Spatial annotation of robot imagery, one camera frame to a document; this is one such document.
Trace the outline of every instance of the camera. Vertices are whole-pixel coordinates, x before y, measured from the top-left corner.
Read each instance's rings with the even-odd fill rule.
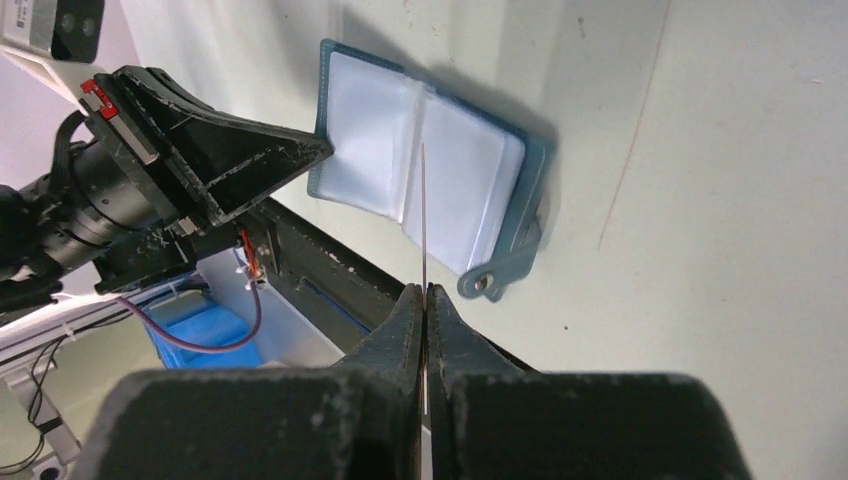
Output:
[[[105,0],[6,0],[3,40],[44,58],[92,63],[104,7]]]

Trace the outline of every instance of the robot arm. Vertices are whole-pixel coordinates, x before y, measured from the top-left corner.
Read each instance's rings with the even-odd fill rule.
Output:
[[[89,261],[103,278],[100,293],[190,271],[196,259],[235,244],[240,214],[331,154],[311,133],[215,111],[162,70],[107,74],[79,63],[93,59],[84,46],[57,49],[54,39],[54,48],[39,50],[37,41],[8,34],[9,21],[26,15],[21,8],[45,3],[6,0],[0,48],[19,64],[41,62],[51,75],[30,72],[80,111],[60,126],[49,173],[18,191],[0,186],[0,312],[49,303],[59,279]],[[62,8],[71,7],[52,3],[50,23],[61,30]],[[102,0],[72,2],[98,3],[102,16]],[[73,14],[82,22],[88,15]],[[76,63],[55,58],[60,51],[75,52]],[[94,140],[72,143],[83,124]],[[124,271],[109,268],[110,255],[122,257]]]

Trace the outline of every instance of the camera lens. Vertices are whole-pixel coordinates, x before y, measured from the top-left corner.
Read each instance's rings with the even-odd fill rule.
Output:
[[[96,26],[96,25],[94,24],[94,20],[93,20],[93,19],[91,19],[91,18],[86,18],[86,19],[82,22],[82,33],[83,33],[83,34],[85,34],[85,36],[86,36],[86,37],[90,37],[90,36],[94,35],[94,28],[95,28],[95,26]]]
[[[62,15],[62,21],[61,21],[62,30],[64,30],[65,33],[71,33],[71,30],[74,29],[75,21],[76,21],[76,19],[74,18],[74,14],[72,14],[72,13],[66,13],[66,14]]]

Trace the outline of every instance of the white device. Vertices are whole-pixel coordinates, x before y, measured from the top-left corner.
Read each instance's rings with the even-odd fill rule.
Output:
[[[102,6],[102,2],[94,2],[95,6],[98,3]],[[59,0],[0,0],[0,54],[80,110],[82,107],[79,104],[79,98],[83,95],[80,84],[97,73],[105,73],[105,70],[90,62],[74,61],[89,58],[93,60],[90,53],[91,45],[83,48],[86,50],[85,55],[68,55],[68,49],[60,46],[62,39],[53,37],[53,30],[77,32],[79,29],[79,32],[82,32],[86,28],[86,20],[90,20],[86,30],[91,32],[91,36],[85,37],[84,33],[81,36],[92,38],[90,43],[94,44],[96,54],[95,40],[100,33],[102,8],[99,17],[96,13],[80,15],[63,11],[79,8],[81,5],[91,5],[91,3]],[[96,22],[96,28],[90,26],[92,22]],[[70,61],[60,60],[57,57],[67,58]]]

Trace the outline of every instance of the blue card holder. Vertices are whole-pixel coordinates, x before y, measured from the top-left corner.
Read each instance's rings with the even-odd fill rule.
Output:
[[[485,296],[492,302],[500,300],[509,284],[526,277],[530,273],[536,258],[541,239],[541,227],[536,211],[541,201],[545,176],[554,155],[552,142],[529,134],[518,126],[456,97],[449,90],[419,72],[409,71],[401,65],[330,39],[321,42],[321,78],[315,126],[315,133],[321,138],[329,140],[329,77],[330,57],[333,53],[352,57],[389,72],[421,81],[441,99],[461,106],[476,117],[518,138],[523,144],[524,156],[506,204],[503,221],[494,242],[491,258],[485,263],[472,266],[460,275],[457,282],[457,290],[465,298],[473,299]],[[328,198],[321,191],[324,168],[325,165],[322,163],[309,172],[307,193],[314,198],[336,201]]]

